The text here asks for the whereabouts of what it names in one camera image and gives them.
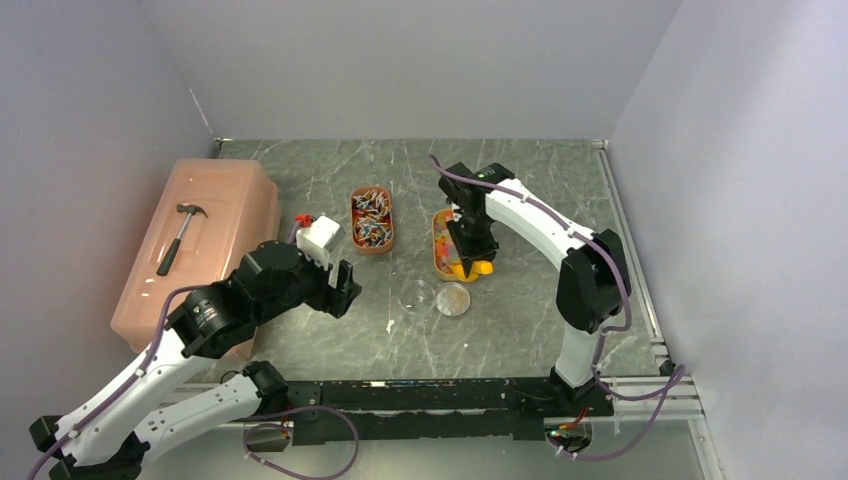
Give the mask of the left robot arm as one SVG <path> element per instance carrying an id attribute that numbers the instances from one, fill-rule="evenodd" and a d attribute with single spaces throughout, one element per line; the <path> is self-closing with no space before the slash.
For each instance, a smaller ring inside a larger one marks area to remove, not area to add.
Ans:
<path id="1" fill-rule="evenodd" d="M 53 479 L 135 479 L 168 451 L 235 420 L 291 412 L 288 384 L 266 361 L 169 407 L 162 402 L 256 329 L 307 305 L 345 315 L 361 288 L 348 261 L 323 265 L 298 247 L 267 241 L 224 280 L 179 288 L 162 307 L 153 340 L 94 397 L 30 428 Z"/>

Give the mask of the clear plastic jar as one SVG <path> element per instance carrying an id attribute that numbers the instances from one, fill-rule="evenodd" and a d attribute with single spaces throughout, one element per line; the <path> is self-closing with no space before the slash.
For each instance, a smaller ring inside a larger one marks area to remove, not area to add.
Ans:
<path id="1" fill-rule="evenodd" d="M 434 308 L 434 288 L 426 281 L 413 279 L 406 281 L 398 294 L 401 309 L 414 318 L 423 318 Z"/>

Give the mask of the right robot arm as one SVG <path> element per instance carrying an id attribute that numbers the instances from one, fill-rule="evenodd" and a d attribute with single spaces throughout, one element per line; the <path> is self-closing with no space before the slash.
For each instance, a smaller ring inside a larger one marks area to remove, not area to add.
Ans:
<path id="1" fill-rule="evenodd" d="M 551 401 L 574 415 L 598 383 L 598 363 L 607 334 L 632 325 L 631 282 L 619 235 L 600 233 L 555 211 L 532 194 L 504 166 L 493 163 L 473 172 L 463 163 L 431 165 L 452 205 L 446 228 L 458 255 L 454 274 L 469 280 L 487 275 L 499 248 L 491 231 L 499 223 L 541 252 L 558 272 L 555 303 L 565 327 L 552 369 Z"/>

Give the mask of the orange plastic scoop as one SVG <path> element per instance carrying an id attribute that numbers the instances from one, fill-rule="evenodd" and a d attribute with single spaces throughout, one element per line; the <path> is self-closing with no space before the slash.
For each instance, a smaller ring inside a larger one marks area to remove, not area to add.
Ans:
<path id="1" fill-rule="evenodd" d="M 490 275 L 494 272 L 494 266 L 490 261 L 476 260 L 470 267 L 465 267 L 462 262 L 455 262 L 450 266 L 452 274 L 458 281 L 471 283 L 481 276 Z"/>

